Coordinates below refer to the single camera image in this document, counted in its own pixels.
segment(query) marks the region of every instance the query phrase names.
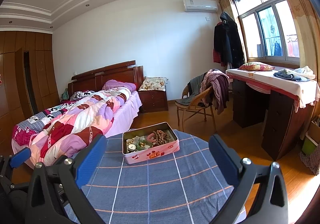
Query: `window frame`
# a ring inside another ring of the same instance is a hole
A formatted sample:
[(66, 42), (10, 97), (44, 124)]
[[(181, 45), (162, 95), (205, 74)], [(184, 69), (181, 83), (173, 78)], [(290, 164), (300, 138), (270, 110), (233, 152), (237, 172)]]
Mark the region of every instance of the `window frame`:
[[(278, 10), (276, 8), (276, 4), (279, 2), (282, 2), (282, 1), (285, 1), (285, 0), (268, 0), (266, 2), (263, 2), (263, 0), (261, 0), (262, 4), (258, 5), (257, 7), (252, 8), (251, 10), (248, 10), (247, 12), (238, 16), (243, 39), (244, 39), (244, 46), (245, 46), (247, 61), (271, 62), (274, 64), (283, 64), (284, 63), (284, 64), (292, 64), (292, 67), (299, 67), (300, 58), (289, 57), (288, 53), (287, 53), (288, 50), (287, 50), (287, 44), (286, 44), (286, 40), (285, 40), (283, 28), (282, 28), (282, 23), (280, 20)], [(233, 3), (235, 4), (235, 6), (237, 8), (236, 0), (233, 0)], [(274, 15), (275, 15), (275, 18), (276, 18), (277, 25), (278, 25), (280, 40), (281, 40), (281, 49), (283, 52), (282, 56), (267, 56), (267, 55), (265, 55), (266, 54), (266, 42), (265, 42), (265, 37), (263, 35), (263, 28), (262, 28), (261, 20), (259, 18), (258, 13), (262, 10), (268, 9), (269, 7), (272, 8)], [(254, 14), (254, 16), (256, 18), (260, 41), (261, 41), (261, 51), (262, 51), (263, 57), (260, 57), (260, 58), (250, 58), (248, 55), (247, 38), (245, 36), (245, 30), (244, 30), (242, 19), (246, 18), (252, 14)]]

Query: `wicker chair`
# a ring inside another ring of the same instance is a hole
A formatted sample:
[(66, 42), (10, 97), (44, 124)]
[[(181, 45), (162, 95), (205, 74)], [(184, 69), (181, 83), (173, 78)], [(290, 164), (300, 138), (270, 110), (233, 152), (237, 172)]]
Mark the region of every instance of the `wicker chair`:
[[(182, 105), (179, 104), (177, 101), (175, 102), (175, 105), (177, 107), (177, 116), (178, 116), (178, 126), (180, 125), (180, 118), (179, 118), (179, 110), (182, 110), (182, 131), (184, 132), (184, 122), (187, 121), (188, 119), (190, 119), (191, 117), (193, 117), (195, 114), (202, 114), (204, 115), (204, 120), (207, 121), (207, 115), (212, 117), (212, 122), (213, 122), (213, 128), (214, 128), (214, 132), (216, 132), (216, 123), (214, 120), (214, 115), (213, 115), (213, 110), (212, 110), (212, 106), (209, 105), (207, 107), (201, 107), (198, 106), (200, 100), (202, 98), (204, 98), (206, 95), (208, 95), (212, 90), (212, 87), (208, 88), (206, 91), (196, 95), (191, 102), (189, 103), (188, 106), (186, 105)], [(188, 86), (186, 86), (182, 92), (182, 98), (184, 98), (185, 96), (188, 96)], [(206, 114), (205, 109), (210, 107), (211, 110), (211, 115)], [(185, 112), (193, 112), (193, 114), (191, 116), (189, 116), (188, 118), (184, 119), (185, 116)]]

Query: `pink tin box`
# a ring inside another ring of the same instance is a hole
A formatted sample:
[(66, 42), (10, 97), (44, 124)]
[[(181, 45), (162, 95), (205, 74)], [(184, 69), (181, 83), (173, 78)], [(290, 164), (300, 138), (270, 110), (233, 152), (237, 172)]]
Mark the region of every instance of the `pink tin box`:
[[(151, 134), (153, 131), (162, 130), (170, 137), (174, 139), (174, 141), (162, 144), (156, 147), (151, 147), (146, 150), (126, 153), (126, 141), (127, 139), (135, 138), (136, 136), (145, 136)], [(157, 158), (160, 156), (165, 156), (167, 154), (179, 151), (179, 139), (169, 126), (167, 122), (159, 123), (156, 125), (151, 125), (147, 127), (143, 127), (140, 129), (127, 131), (122, 135), (122, 154), (125, 158), (125, 161), (128, 164), (146, 161), (149, 159)]]

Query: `pink bed sheet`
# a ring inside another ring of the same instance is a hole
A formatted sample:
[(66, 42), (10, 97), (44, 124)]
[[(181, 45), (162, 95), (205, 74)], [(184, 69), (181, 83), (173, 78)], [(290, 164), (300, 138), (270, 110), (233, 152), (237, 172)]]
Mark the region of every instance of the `pink bed sheet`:
[[(138, 92), (132, 92), (130, 98), (126, 101), (126, 103), (114, 113), (114, 121), (112, 127), (107, 132), (106, 137), (108, 138), (110, 136), (128, 131), (133, 122), (133, 119), (138, 116), (139, 107), (141, 105), (142, 103)], [(17, 142), (13, 139), (11, 141), (11, 144), (14, 154), (21, 151), (23, 148), (28, 147), (27, 145), (18, 145)], [(29, 160), (26, 161), (26, 164), (29, 167), (33, 168), (33, 164)]]

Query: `wooden wardrobe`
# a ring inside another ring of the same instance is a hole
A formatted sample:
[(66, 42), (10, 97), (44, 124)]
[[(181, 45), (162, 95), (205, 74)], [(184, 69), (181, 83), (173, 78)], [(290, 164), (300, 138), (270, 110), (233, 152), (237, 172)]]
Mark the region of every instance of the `wooden wardrobe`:
[(13, 126), (60, 103), (52, 35), (0, 31), (0, 74), (0, 154), (9, 154)]

